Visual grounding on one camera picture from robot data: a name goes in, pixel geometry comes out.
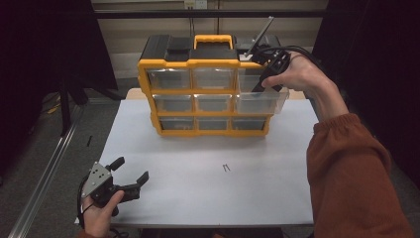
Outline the aluminium floor rail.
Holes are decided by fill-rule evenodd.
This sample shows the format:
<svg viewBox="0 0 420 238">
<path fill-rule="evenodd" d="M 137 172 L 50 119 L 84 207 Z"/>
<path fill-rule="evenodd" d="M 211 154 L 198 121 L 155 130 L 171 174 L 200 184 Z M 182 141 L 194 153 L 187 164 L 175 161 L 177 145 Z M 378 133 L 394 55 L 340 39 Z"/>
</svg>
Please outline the aluminium floor rail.
<svg viewBox="0 0 420 238">
<path fill-rule="evenodd" d="M 75 106 L 70 115 L 69 129 L 57 142 L 57 145 L 50 157 L 49 163 L 42 173 L 37 186 L 32 192 L 29 201 L 24 206 L 23 211 L 19 215 L 15 225 L 13 226 L 8 238 L 26 238 L 34 219 L 47 195 L 47 192 L 53 182 L 53 178 L 61 163 L 61 160 L 71 142 L 74 132 L 83 115 L 84 107 Z"/>
</svg>

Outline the white table cover sheet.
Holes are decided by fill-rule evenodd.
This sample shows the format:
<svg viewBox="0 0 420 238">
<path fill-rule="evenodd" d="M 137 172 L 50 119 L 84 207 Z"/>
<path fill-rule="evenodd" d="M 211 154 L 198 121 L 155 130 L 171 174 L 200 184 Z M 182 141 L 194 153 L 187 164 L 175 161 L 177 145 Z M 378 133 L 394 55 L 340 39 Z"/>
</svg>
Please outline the white table cover sheet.
<svg viewBox="0 0 420 238">
<path fill-rule="evenodd" d="M 288 100 L 264 137 L 161 137 L 145 100 L 120 104 L 100 162 L 119 157 L 116 184 L 150 179 L 113 222 L 135 227 L 238 227 L 312 221 L 306 149 L 317 118 Z M 227 164 L 229 172 L 222 165 Z"/>
</svg>

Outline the person's left hand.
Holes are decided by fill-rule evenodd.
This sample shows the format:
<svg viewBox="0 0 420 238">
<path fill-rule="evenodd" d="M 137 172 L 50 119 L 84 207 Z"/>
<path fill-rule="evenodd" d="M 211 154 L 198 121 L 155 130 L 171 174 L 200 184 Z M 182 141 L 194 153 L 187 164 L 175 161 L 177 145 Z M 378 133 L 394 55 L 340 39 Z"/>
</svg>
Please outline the person's left hand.
<svg viewBox="0 0 420 238">
<path fill-rule="evenodd" d="M 114 208 L 124 197 L 122 190 L 117 191 L 104 207 L 94 205 L 94 200 L 87 196 L 83 199 L 84 228 L 87 233 L 103 236 L 109 234 L 110 222 Z"/>
</svg>

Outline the yellow black organizer cabinet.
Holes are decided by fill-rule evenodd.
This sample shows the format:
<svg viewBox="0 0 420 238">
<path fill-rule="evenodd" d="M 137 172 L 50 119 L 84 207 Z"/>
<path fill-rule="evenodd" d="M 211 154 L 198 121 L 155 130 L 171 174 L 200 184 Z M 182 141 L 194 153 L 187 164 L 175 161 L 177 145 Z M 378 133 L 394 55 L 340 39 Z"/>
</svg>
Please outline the yellow black organizer cabinet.
<svg viewBox="0 0 420 238">
<path fill-rule="evenodd" d="M 231 35 L 149 37 L 139 83 L 162 136 L 264 136 L 289 96 L 285 87 L 257 89 L 265 64 Z"/>
</svg>

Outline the black curtain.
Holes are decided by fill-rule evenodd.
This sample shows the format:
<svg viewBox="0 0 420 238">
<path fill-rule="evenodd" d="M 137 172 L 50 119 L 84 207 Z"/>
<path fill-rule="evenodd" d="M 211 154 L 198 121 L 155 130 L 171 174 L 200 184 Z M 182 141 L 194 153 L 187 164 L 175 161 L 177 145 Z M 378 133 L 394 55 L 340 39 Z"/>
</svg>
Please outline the black curtain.
<svg viewBox="0 0 420 238">
<path fill-rule="evenodd" d="M 420 0 L 329 0 L 313 55 L 420 187 Z"/>
<path fill-rule="evenodd" d="M 0 0 L 0 185 L 44 98 L 117 82 L 92 0 Z"/>
</svg>

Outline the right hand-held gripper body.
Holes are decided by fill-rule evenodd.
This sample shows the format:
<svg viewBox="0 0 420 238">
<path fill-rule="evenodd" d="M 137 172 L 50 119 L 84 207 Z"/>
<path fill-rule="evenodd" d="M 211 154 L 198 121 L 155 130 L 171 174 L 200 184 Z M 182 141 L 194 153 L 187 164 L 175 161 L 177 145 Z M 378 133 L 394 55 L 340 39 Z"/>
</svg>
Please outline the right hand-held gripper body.
<svg viewBox="0 0 420 238">
<path fill-rule="evenodd" d="M 282 50 L 280 47 L 263 47 L 260 45 L 272 21 L 273 17 L 269 16 L 261 32 L 253 40 L 250 48 L 244 53 L 244 56 L 249 57 L 252 62 L 263 66 L 261 77 L 270 77 L 283 73 L 287 70 L 290 62 L 290 54 L 286 50 Z"/>
</svg>

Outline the clear plastic drawer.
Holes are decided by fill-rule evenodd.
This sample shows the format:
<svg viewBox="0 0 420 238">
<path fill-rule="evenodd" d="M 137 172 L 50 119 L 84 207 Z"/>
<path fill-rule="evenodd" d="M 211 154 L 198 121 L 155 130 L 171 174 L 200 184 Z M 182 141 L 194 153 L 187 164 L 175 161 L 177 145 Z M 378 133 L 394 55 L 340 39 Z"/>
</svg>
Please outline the clear plastic drawer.
<svg viewBox="0 0 420 238">
<path fill-rule="evenodd" d="M 269 87 L 264 91 L 254 91 L 263 73 L 257 68 L 238 70 L 236 111 L 239 114 L 274 114 L 279 113 L 284 101 L 289 96 L 286 87 Z"/>
</svg>

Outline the rows of clear drawers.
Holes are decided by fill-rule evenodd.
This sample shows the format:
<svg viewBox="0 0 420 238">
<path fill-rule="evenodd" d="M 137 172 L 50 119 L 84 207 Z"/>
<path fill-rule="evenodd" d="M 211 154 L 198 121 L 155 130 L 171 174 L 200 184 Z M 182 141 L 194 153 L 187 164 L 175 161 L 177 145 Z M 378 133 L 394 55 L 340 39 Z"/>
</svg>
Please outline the rows of clear drawers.
<svg viewBox="0 0 420 238">
<path fill-rule="evenodd" d="M 151 68 L 157 127 L 165 133 L 261 131 L 272 114 L 236 111 L 238 69 Z"/>
</svg>

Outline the black metal stand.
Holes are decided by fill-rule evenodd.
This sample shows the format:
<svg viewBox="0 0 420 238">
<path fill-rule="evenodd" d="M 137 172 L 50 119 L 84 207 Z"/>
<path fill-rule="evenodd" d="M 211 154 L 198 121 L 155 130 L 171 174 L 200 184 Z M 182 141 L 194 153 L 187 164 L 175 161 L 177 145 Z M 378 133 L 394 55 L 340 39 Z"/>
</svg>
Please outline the black metal stand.
<svg viewBox="0 0 420 238">
<path fill-rule="evenodd" d="M 68 90 L 67 90 L 65 78 L 63 78 L 60 81 L 59 97 L 60 97 L 61 122 L 62 122 L 61 136 L 64 136 L 69 130 L 70 125 L 71 125 Z"/>
</svg>

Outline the white wall socket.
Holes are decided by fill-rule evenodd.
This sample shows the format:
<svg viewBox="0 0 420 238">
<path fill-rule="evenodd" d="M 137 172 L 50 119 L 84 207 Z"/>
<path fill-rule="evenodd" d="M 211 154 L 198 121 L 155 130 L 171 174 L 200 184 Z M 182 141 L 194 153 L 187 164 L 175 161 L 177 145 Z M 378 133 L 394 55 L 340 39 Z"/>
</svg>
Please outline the white wall socket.
<svg viewBox="0 0 420 238">
<path fill-rule="evenodd" d="M 207 0 L 184 0 L 184 8 L 187 10 L 206 10 Z"/>
</svg>

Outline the black horizontal bar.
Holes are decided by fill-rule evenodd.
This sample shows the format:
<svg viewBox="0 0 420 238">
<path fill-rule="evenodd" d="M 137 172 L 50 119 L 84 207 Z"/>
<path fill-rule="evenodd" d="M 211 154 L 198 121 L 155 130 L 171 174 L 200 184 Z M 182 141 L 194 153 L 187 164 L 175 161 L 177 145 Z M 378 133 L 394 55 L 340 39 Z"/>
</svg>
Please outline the black horizontal bar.
<svg viewBox="0 0 420 238">
<path fill-rule="evenodd" d="M 98 19 L 154 19 L 154 18 L 319 18 L 329 15 L 326 10 L 95 10 Z"/>
</svg>

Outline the person's right hand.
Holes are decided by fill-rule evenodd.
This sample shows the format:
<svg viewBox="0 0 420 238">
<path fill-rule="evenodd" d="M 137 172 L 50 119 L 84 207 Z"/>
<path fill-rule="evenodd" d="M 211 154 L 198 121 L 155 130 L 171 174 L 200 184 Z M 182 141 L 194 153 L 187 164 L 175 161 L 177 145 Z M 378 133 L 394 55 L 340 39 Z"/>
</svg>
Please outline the person's right hand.
<svg viewBox="0 0 420 238">
<path fill-rule="evenodd" d="M 267 78 L 262 85 L 283 85 L 295 91 L 303 91 L 310 98 L 333 98 L 339 95 L 337 86 L 306 56 L 292 53 L 287 70 Z"/>
</svg>

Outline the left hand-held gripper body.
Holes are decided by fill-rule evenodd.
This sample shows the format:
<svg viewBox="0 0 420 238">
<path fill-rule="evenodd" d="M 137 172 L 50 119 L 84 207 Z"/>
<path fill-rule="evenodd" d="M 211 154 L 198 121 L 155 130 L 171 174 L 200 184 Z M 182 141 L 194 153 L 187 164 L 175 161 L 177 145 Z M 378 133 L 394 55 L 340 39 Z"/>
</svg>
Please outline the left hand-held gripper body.
<svg viewBox="0 0 420 238">
<path fill-rule="evenodd" d="M 113 172 L 106 170 L 105 167 L 99 162 L 93 164 L 87 180 L 82 183 L 81 198 L 90 196 L 94 200 L 94 204 L 99 207 L 104 207 L 119 190 L 124 192 L 121 202 L 140 198 L 141 187 L 136 182 L 128 185 L 114 184 Z"/>
</svg>

